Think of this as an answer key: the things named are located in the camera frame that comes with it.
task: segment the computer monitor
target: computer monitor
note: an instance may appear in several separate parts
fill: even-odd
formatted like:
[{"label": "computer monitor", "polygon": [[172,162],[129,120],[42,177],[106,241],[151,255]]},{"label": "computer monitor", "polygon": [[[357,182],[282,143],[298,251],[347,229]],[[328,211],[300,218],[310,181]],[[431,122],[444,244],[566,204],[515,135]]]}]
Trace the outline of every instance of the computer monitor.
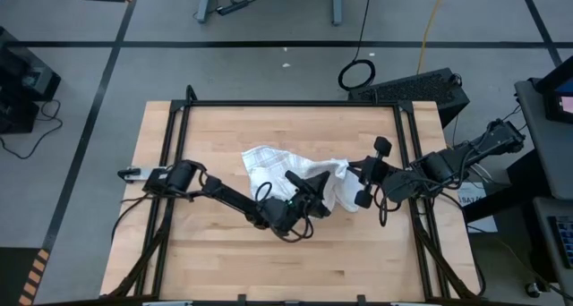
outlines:
[{"label": "computer monitor", "polygon": [[535,84],[549,120],[573,123],[573,56]]}]

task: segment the black floor stripe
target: black floor stripe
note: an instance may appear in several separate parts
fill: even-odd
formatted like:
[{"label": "black floor stripe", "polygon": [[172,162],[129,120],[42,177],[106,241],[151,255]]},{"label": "black floor stripe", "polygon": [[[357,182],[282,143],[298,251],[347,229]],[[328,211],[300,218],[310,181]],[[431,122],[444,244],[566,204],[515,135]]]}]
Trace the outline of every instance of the black floor stripe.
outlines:
[{"label": "black floor stripe", "polygon": [[[122,24],[119,28],[119,31],[117,32],[115,42],[121,42],[124,40],[125,32],[127,32],[127,27],[129,26],[129,22],[132,18],[133,9],[135,8],[136,2],[137,0],[133,0],[128,4],[127,9],[125,10],[124,18],[122,19]],[[65,177],[64,188],[60,193],[60,197],[56,204],[56,210],[54,211],[54,215],[52,216],[52,220],[50,221],[50,225],[47,229],[46,237],[44,238],[44,243],[42,244],[42,248],[49,251],[54,248],[54,244],[56,243],[57,234],[59,233],[60,227],[62,226],[64,214],[67,210],[68,203],[70,202],[73,187],[78,178],[78,173],[80,172],[83,158],[86,155],[86,150],[88,149],[88,144],[90,143],[91,134],[93,133],[93,128],[98,119],[99,109],[101,108],[101,104],[103,103],[104,97],[106,96],[107,85],[111,80],[111,75],[114,71],[115,63],[117,62],[117,57],[119,56],[120,50],[121,47],[119,47],[119,44],[115,43],[115,46],[111,50],[111,54],[107,59],[106,68],[103,71],[101,80],[99,81],[98,91],[96,92],[96,96],[91,103],[90,113],[88,114],[86,123],[83,126],[83,132],[81,132],[80,143],[78,144],[78,147],[75,150],[75,154],[73,155],[72,164],[70,165],[68,174]]]},{"label": "black floor stripe", "polygon": [[559,56],[559,52],[557,52],[557,48],[553,44],[552,37],[549,35],[549,31],[545,27],[545,23],[541,18],[541,14],[537,11],[537,7],[535,6],[534,0],[525,0],[527,4],[527,8],[531,13],[531,16],[534,18],[535,26],[539,30],[541,37],[543,38],[543,42],[547,46],[547,50],[549,51],[549,55],[553,60],[553,64],[558,66],[562,63],[561,57]]},{"label": "black floor stripe", "polygon": [[[572,48],[573,42],[561,42],[563,47]],[[8,47],[141,47],[141,48],[228,48],[228,47],[358,47],[358,41],[14,41]],[[419,48],[420,41],[363,41],[362,47]],[[428,48],[547,48],[545,42],[520,41],[429,41]]]}]

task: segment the white towel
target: white towel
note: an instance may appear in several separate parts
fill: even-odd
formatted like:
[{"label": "white towel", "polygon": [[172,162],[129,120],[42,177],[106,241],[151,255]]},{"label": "white towel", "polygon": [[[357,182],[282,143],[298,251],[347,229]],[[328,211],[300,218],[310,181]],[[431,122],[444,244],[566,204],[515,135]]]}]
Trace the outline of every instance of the white towel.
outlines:
[{"label": "white towel", "polygon": [[[358,177],[346,170],[348,161],[345,159],[331,159],[328,161],[313,162],[285,150],[274,149],[269,146],[259,146],[243,153],[243,163],[251,179],[251,194],[255,197],[257,189],[265,182],[272,183],[269,197],[280,200],[290,200],[295,194],[296,187],[287,180],[285,172],[290,170],[301,179],[316,176],[329,171],[330,177],[324,187],[323,204],[330,211],[338,202],[349,212],[356,212],[355,195],[363,186]],[[262,188],[259,200],[267,192]]]}]

